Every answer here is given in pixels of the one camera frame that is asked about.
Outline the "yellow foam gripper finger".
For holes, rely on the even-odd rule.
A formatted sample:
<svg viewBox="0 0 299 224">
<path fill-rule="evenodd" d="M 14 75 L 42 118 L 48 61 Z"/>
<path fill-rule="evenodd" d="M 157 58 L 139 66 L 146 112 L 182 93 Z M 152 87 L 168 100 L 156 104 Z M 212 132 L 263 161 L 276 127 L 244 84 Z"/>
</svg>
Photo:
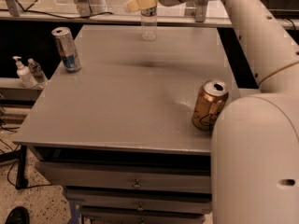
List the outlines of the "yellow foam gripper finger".
<svg viewBox="0 0 299 224">
<path fill-rule="evenodd" d="M 124 7 L 127 12 L 136 12 L 138 10 L 156 7 L 157 4 L 158 0 L 129 0 Z"/>
</svg>

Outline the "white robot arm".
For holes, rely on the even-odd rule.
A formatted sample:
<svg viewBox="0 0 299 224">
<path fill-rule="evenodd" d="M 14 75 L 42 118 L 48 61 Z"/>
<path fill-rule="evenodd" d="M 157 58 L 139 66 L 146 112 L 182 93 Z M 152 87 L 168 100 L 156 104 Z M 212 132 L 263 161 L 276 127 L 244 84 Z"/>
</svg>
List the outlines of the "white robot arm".
<svg viewBox="0 0 299 224">
<path fill-rule="evenodd" d="M 129 0 L 125 8 L 189 1 Z M 216 121 L 213 224 L 299 224 L 299 46 L 260 0 L 221 1 L 259 90 Z"/>
</svg>

